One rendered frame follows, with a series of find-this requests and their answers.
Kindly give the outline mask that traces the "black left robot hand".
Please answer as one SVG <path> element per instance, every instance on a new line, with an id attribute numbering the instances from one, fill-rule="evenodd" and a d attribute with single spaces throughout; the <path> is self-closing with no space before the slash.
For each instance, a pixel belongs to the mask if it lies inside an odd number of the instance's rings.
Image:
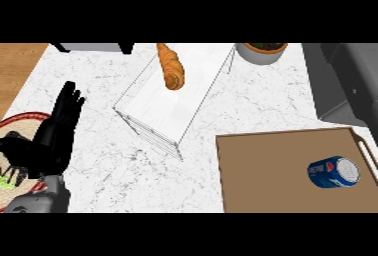
<path id="1" fill-rule="evenodd" d="M 66 81 L 52 115 L 41 122 L 31 141 L 16 137 L 0 138 L 0 152 L 12 167 L 28 169 L 28 178 L 59 175 L 68 168 L 72 153 L 75 127 L 86 98 Z"/>

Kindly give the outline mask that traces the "orange croissant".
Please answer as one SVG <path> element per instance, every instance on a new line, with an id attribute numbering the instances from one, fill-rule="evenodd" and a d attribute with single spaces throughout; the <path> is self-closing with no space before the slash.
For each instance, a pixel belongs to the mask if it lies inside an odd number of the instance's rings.
<path id="1" fill-rule="evenodd" d="M 185 69 L 179 60 L 177 53 L 164 43 L 157 44 L 157 50 L 165 87 L 170 90 L 179 90 L 185 85 Z"/>

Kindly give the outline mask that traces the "brown wooden tray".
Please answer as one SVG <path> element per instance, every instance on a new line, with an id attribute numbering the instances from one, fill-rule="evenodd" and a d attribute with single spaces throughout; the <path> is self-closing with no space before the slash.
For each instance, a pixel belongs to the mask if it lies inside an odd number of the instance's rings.
<path id="1" fill-rule="evenodd" d="M 216 137 L 223 205 L 227 212 L 377 212 L 378 178 L 353 129 L 219 135 Z M 318 187 L 310 163 L 332 156 L 360 168 L 350 188 Z"/>

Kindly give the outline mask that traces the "woven red-rimmed placemat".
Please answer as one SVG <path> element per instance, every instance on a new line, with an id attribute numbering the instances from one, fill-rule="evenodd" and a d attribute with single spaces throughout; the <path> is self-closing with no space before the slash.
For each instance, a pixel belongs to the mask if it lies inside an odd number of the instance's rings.
<path id="1" fill-rule="evenodd" d="M 50 117 L 41 112 L 25 112 L 0 121 L 0 138 L 15 136 L 25 140 L 34 138 L 41 122 Z M 19 168 L 13 168 L 0 152 L 0 175 L 15 180 L 13 190 L 0 190 L 0 213 L 4 211 L 12 200 L 30 192 L 40 192 L 47 189 L 41 179 L 30 179 L 28 174 L 21 173 Z"/>

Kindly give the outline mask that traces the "green vegetable piece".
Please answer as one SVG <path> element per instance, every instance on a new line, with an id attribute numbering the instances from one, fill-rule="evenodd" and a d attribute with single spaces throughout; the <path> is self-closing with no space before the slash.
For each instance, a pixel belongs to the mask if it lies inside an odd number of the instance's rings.
<path id="1" fill-rule="evenodd" d="M 13 190 L 15 189 L 15 180 L 7 176 L 0 175 L 0 190 Z"/>

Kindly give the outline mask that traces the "grey black-legged appliance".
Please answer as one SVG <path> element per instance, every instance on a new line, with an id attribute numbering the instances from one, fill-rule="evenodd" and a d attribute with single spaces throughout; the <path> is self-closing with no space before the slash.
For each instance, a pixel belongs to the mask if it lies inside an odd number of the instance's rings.
<path id="1" fill-rule="evenodd" d="M 53 46 L 61 52 L 71 51 L 99 51 L 99 52 L 121 52 L 130 55 L 133 51 L 133 43 L 53 43 Z"/>

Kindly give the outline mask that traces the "grey plant pot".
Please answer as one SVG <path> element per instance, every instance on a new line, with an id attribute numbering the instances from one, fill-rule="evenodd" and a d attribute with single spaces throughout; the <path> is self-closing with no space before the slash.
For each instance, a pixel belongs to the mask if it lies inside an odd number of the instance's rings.
<path id="1" fill-rule="evenodd" d="M 275 50 L 263 50 L 255 48 L 250 43 L 236 43 L 235 48 L 239 56 L 244 60 L 255 65 L 270 65 L 273 64 L 285 51 L 288 44 L 284 43 L 282 46 Z"/>

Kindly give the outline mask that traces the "blue soda can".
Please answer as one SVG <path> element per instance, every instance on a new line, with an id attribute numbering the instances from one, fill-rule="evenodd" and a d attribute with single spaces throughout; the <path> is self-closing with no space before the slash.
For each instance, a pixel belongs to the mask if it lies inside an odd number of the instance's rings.
<path id="1" fill-rule="evenodd" d="M 309 165 L 307 176 L 320 188 L 353 187 L 360 180 L 360 169 L 349 158 L 334 156 Z"/>

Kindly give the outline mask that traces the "dark grey appliance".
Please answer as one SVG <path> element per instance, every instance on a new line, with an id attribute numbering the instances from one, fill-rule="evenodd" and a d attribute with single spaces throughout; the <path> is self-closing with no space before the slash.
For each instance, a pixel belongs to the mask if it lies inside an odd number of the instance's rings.
<path id="1" fill-rule="evenodd" d="M 378 43 L 303 43 L 318 118 L 366 127 L 378 146 Z"/>

